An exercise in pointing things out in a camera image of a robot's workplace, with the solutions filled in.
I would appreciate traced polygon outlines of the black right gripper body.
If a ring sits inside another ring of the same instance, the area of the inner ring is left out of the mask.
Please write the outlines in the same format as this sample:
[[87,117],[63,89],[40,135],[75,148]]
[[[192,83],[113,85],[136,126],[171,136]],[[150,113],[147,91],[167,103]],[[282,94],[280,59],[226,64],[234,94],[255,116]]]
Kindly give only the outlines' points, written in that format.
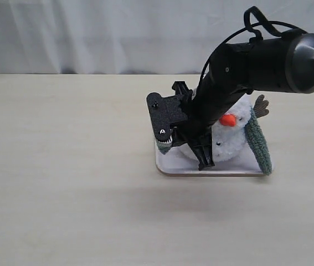
[[173,146],[178,147],[199,139],[209,128],[229,110],[227,96],[177,96],[177,107],[187,115],[173,128]]

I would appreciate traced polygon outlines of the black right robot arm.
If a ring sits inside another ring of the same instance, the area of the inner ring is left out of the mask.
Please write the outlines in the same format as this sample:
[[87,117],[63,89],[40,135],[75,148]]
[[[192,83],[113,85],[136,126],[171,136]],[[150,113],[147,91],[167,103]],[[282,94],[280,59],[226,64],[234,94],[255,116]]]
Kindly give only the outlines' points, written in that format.
[[199,162],[214,166],[217,147],[214,125],[253,91],[314,93],[314,34],[289,31],[278,38],[222,44],[211,54],[208,73],[183,108],[190,116],[178,130]]

